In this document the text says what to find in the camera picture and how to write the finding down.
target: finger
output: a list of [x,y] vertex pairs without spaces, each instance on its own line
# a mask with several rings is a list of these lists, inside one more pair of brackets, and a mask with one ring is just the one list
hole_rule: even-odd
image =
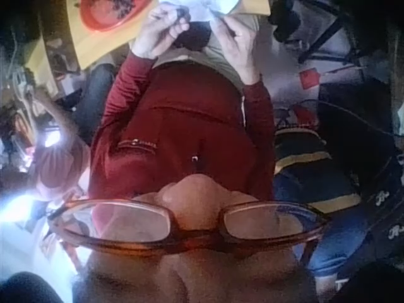
[[237,36],[250,35],[252,32],[247,25],[243,24],[243,22],[240,22],[233,16],[224,16],[223,20]]
[[177,10],[169,11],[161,19],[154,20],[148,25],[148,29],[153,32],[161,32],[171,27],[178,20]]
[[219,18],[210,21],[210,27],[216,38],[219,40],[222,48],[235,47],[235,41],[227,28],[227,25]]
[[189,24],[176,24],[170,28],[170,36],[175,40],[180,34],[189,30]]
[[163,18],[168,12],[175,11],[178,9],[178,5],[174,5],[171,3],[163,2],[160,3],[156,8],[152,9],[149,13],[149,17],[153,19],[161,19]]

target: blue jeans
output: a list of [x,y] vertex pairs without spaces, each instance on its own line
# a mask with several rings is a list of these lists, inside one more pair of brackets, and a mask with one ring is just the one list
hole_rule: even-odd
[[83,96],[73,113],[80,138],[91,145],[104,114],[109,91],[114,84],[116,68],[111,64],[98,65],[87,81]]

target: cable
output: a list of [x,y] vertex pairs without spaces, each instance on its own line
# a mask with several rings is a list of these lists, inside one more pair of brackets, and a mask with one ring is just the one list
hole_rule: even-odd
[[18,50],[18,42],[17,42],[17,39],[15,37],[14,28],[10,27],[10,30],[11,30],[11,34],[13,36],[13,41],[14,41],[14,51],[13,51],[13,55],[11,56],[10,65],[8,67],[8,72],[6,74],[6,79],[8,79],[10,77],[11,69],[14,66],[15,55],[17,54],[17,50]]
[[[330,106],[330,107],[334,107],[335,109],[338,109],[338,110],[341,110],[341,111],[343,111],[343,112],[345,112],[345,113],[347,113],[347,114],[350,114],[352,117],[358,119],[358,120],[361,121],[362,123],[364,123],[364,124],[366,124],[367,126],[369,126],[370,128],[372,128],[373,130],[378,131],[379,133],[385,134],[386,136],[390,136],[390,137],[404,138],[404,134],[395,134],[395,133],[392,133],[392,132],[389,132],[389,131],[385,131],[385,130],[383,130],[383,129],[381,129],[381,128],[375,126],[375,125],[372,125],[371,123],[369,123],[368,121],[366,121],[364,118],[360,117],[359,115],[355,114],[354,112],[352,112],[352,111],[350,111],[350,110],[348,110],[348,109],[346,109],[346,108],[344,108],[344,107],[342,107],[342,106],[339,106],[339,105],[337,105],[337,104],[332,104],[332,103],[327,102],[327,101],[316,100],[316,99],[303,100],[303,101],[300,101],[300,102],[297,102],[297,103],[292,104],[292,105],[287,109],[287,112],[289,112],[290,110],[292,110],[292,107],[295,106],[295,105],[302,105],[302,104],[308,103],[308,102],[315,102],[315,103],[318,103],[318,104],[325,104],[325,105],[328,105],[328,106]],[[275,128],[275,129],[279,129],[280,124],[281,124],[282,122],[285,122],[285,120],[286,120],[286,117],[281,118],[281,119],[279,120],[279,122],[276,124],[276,128]]]

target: chair leg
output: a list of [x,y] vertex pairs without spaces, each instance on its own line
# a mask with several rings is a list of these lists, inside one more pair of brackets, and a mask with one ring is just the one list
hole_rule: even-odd
[[300,55],[298,58],[299,64],[303,64],[307,59],[310,58],[316,51],[320,49],[323,44],[325,44],[334,34],[339,31],[343,26],[342,18],[337,18],[333,24],[313,43],[310,48]]

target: nose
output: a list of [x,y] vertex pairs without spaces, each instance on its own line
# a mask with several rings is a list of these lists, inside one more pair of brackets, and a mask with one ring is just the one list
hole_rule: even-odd
[[161,194],[184,230],[206,230],[217,226],[218,214],[230,192],[205,175],[190,175]]

